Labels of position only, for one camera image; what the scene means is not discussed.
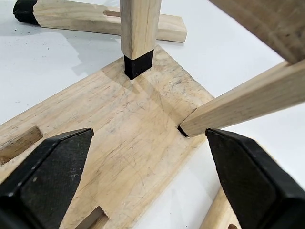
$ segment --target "wooden leg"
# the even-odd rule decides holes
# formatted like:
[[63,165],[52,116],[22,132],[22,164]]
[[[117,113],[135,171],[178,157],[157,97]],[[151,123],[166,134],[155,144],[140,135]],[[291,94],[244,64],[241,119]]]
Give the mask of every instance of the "wooden leg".
[[153,65],[161,0],[121,0],[125,74],[132,80]]
[[219,189],[200,229],[241,229],[222,188]]
[[284,62],[204,104],[180,125],[186,136],[223,128],[305,101],[305,60]]
[[290,63],[305,59],[304,0],[209,0]]

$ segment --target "black clamp pad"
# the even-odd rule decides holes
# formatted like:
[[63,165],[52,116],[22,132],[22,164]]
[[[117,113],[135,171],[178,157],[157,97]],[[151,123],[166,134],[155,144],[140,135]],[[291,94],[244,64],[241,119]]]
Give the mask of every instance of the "black clamp pad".
[[48,138],[34,149],[0,185],[0,228],[58,228],[80,183],[92,137],[86,128]]
[[205,134],[243,229],[305,228],[305,192],[254,140],[218,129]]

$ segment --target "wooden board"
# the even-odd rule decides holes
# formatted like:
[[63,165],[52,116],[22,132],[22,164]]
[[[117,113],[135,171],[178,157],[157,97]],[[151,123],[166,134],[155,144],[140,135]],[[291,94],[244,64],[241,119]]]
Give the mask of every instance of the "wooden board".
[[[121,34],[120,8],[67,0],[38,0],[34,15],[41,27]],[[181,17],[160,14],[157,39],[185,42]]]
[[209,0],[290,63],[305,59],[304,0]]
[[[0,145],[33,126],[43,138],[94,129],[62,229],[74,229],[97,206],[109,217],[98,222],[103,229],[131,228],[205,140],[185,138],[177,126],[212,97],[163,49],[156,47],[153,67],[135,80],[123,70],[121,58],[0,126]],[[0,180],[39,142],[0,167]]]

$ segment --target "unfinished wood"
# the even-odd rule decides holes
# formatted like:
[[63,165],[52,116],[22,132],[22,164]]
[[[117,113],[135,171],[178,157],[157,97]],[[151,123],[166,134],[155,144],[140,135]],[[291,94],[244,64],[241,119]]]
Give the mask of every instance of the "unfinished wood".
[[224,128],[305,101],[305,60],[284,62],[199,107],[181,124],[188,136]]
[[121,0],[122,52],[135,60],[156,46],[161,0]]
[[[66,0],[38,0],[34,15],[41,27],[120,35],[120,8]],[[158,40],[185,42],[181,17],[160,15]]]
[[0,167],[9,161],[10,161],[9,158],[7,158],[5,156],[0,156]]
[[305,59],[304,0],[209,0],[290,63]]
[[[185,138],[177,126],[212,97],[163,49],[135,80],[123,71],[121,58],[0,126],[0,144],[33,125],[43,139],[94,129],[61,229],[74,229],[97,206],[109,218],[103,229],[131,228],[205,140]],[[40,142],[0,167],[0,182]]]
[[213,204],[200,229],[241,229],[238,219],[231,208],[222,188],[219,189]]
[[37,126],[33,126],[4,144],[0,144],[0,156],[12,159],[40,139],[42,139],[40,129]]

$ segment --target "black rubber pad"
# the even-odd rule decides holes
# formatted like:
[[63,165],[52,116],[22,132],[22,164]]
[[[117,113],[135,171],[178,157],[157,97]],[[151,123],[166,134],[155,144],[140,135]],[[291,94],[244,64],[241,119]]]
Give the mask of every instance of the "black rubber pad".
[[153,50],[135,60],[124,55],[125,74],[133,80],[153,66]]
[[33,7],[37,0],[18,0],[14,6],[13,14],[20,22],[39,25],[34,14]]

